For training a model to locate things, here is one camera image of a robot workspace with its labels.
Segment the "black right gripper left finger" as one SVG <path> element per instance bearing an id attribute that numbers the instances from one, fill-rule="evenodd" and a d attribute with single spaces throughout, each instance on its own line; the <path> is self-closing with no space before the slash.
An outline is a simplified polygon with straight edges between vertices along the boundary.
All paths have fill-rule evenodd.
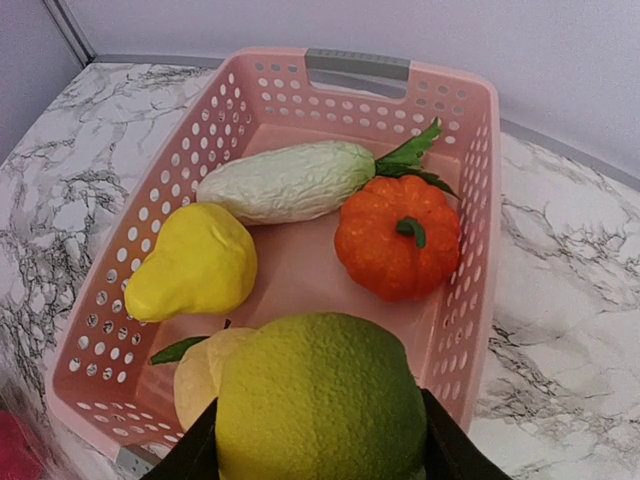
<path id="1" fill-rule="evenodd" d="M 142 480 L 219 480 L 216 450 L 218 399 L 199 416 L 176 446 Z"/>

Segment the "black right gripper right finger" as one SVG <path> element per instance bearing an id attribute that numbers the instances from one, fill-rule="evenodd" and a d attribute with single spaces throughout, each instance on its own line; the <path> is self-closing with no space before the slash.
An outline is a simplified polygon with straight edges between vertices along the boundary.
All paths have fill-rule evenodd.
<path id="1" fill-rule="evenodd" d="M 426 478 L 434 480 L 510 480 L 468 438 L 436 397 L 421 390 L 427 417 L 423 453 Z"/>

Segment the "peach fake fruit with leaf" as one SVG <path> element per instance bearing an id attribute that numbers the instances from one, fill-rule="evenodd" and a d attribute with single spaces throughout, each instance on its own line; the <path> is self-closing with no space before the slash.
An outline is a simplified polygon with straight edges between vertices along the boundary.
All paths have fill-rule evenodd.
<path id="1" fill-rule="evenodd" d="M 150 357 L 153 366 L 176 363 L 173 377 L 173 400 L 179 424 L 189 430 L 204 410 L 218 397 L 224 366 L 229 356 L 257 328 L 231 327 L 210 336 L 188 337 Z"/>

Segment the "yellow fake lemon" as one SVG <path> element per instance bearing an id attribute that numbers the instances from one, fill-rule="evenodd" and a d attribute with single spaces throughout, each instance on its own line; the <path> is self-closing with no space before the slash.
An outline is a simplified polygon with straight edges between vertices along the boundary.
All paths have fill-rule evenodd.
<path id="1" fill-rule="evenodd" d="M 125 307 L 150 323 L 180 314 L 222 315 L 247 300 L 257 271 L 249 231 L 225 208 L 193 203 L 162 225 L 153 251 L 130 277 Z"/>

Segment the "orange fake pumpkin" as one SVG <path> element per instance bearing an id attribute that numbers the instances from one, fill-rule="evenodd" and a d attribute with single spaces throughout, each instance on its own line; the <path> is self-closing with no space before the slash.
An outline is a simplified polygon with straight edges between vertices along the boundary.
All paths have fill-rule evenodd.
<path id="1" fill-rule="evenodd" d="M 349 277 L 388 302 L 422 300 L 458 268 L 461 227 L 442 190 L 376 177 L 339 212 L 334 247 Z"/>

